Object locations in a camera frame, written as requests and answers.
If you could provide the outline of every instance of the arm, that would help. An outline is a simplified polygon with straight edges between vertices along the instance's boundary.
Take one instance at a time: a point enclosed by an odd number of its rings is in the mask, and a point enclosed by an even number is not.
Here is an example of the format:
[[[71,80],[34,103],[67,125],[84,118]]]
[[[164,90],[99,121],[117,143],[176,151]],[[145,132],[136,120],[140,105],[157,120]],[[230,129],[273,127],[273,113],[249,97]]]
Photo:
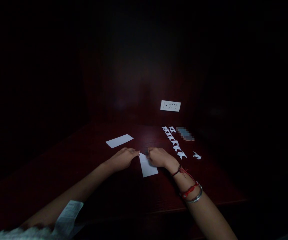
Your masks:
[[[135,152],[135,149],[133,148],[122,148],[113,157],[99,165],[81,181],[35,213],[21,226],[29,228],[35,225],[54,225],[58,216],[70,200],[84,202],[110,175],[114,172],[128,168],[132,159],[139,156],[139,152],[140,151]]]
[[[171,174],[176,173],[180,164],[162,148],[149,148],[151,164],[157,167],[165,167]],[[173,176],[181,192],[186,192],[195,184],[194,180],[186,173],[177,173]],[[199,187],[187,195],[187,200],[193,200],[200,192]],[[201,198],[196,203],[186,203],[195,222],[208,240],[232,240],[237,239],[231,227],[203,191]]]

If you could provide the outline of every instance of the electrical socket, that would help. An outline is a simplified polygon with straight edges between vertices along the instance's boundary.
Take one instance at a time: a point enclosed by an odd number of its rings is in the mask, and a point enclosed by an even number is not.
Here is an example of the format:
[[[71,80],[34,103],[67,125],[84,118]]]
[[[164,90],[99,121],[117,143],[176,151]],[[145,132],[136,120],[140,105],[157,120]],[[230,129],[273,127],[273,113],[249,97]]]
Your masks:
[[[180,102],[171,102],[162,100],[161,102],[161,110],[163,111],[172,111],[172,112],[179,112],[181,107]]]

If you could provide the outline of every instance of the phone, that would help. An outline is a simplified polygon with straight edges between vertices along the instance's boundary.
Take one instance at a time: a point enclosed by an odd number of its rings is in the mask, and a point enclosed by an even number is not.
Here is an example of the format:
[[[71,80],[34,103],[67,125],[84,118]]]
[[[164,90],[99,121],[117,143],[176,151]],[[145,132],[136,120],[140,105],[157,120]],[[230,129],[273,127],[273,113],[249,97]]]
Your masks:
[[[195,137],[193,137],[189,131],[186,130],[185,127],[177,127],[176,131],[181,135],[181,137],[185,140],[185,141],[195,141]]]

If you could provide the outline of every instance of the silver bangle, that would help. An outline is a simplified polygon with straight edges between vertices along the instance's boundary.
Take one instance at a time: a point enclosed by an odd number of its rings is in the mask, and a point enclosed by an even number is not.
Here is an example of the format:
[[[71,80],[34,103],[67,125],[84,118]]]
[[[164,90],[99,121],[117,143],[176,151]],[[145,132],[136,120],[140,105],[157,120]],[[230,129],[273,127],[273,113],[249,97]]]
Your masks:
[[[203,188],[201,185],[199,185],[201,191],[200,193],[197,195],[196,198],[194,198],[192,201],[186,201],[187,203],[195,203],[195,202],[198,202],[198,200],[200,200],[201,196],[202,196],[202,193],[203,193]]]

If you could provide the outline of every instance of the red wooden table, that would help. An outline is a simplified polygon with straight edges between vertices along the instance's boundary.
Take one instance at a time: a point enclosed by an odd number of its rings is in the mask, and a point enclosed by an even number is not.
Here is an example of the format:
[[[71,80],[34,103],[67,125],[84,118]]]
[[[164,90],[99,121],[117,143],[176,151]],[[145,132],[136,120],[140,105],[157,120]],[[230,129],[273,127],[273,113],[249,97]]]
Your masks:
[[[116,148],[105,142],[124,134],[134,139]],[[245,196],[207,152],[203,144],[172,133],[187,155],[182,160],[161,127],[90,123],[45,154],[0,182],[0,230],[17,227],[123,147],[147,154],[149,146],[164,148],[198,180],[216,205],[245,201]],[[193,151],[202,159],[193,158]],[[87,200],[77,221],[94,223],[137,215],[185,211],[169,173],[143,178],[139,158],[107,179]]]

